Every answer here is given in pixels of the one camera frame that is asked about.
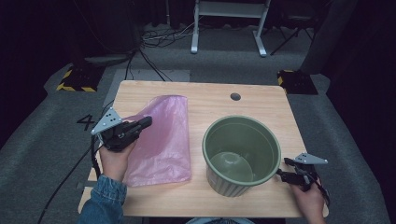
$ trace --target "green bucket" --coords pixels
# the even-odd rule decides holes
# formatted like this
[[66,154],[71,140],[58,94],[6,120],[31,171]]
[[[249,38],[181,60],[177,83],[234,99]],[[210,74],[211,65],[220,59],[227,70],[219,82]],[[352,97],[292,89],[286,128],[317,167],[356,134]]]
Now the green bucket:
[[206,177],[212,189],[237,197],[269,180],[280,164],[274,134],[259,121],[229,116],[215,121],[204,135]]

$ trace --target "wooden table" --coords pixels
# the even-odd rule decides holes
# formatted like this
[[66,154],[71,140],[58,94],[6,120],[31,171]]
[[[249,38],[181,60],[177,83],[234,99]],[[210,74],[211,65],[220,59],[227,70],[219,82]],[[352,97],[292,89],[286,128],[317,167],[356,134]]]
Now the wooden table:
[[[239,93],[234,101],[230,95]],[[305,152],[304,142],[288,99],[278,86],[209,84],[188,82],[122,81],[113,107],[122,118],[142,110],[159,95],[177,94],[188,98],[191,181],[129,188],[123,206],[125,216],[136,217],[300,217],[288,184],[274,176],[240,197],[217,194],[207,183],[202,140],[215,120],[244,115],[264,123],[275,134],[282,158]],[[281,162],[282,170],[290,170]],[[89,181],[95,181],[92,169]],[[82,195],[78,211],[90,198],[90,187]],[[329,213],[327,207],[323,215]]]

